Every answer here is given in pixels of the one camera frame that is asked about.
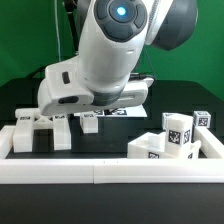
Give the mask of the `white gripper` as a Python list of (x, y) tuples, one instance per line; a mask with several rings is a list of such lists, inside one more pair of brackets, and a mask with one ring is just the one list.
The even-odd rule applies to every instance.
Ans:
[(44, 116), (73, 114), (97, 110), (112, 110), (142, 105), (147, 98), (148, 88), (154, 79), (150, 76), (133, 73), (120, 94), (107, 102), (95, 104), (97, 95), (81, 84), (75, 74), (76, 62), (73, 59), (49, 65), (45, 78), (38, 90), (38, 107)]

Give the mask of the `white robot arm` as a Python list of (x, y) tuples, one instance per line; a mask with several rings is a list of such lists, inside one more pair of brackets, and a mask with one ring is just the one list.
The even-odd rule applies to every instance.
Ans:
[(192, 35), (197, 0), (78, 0), (78, 54), (45, 69), (38, 107), (45, 116), (141, 105), (147, 78), (130, 79), (142, 49), (172, 50)]

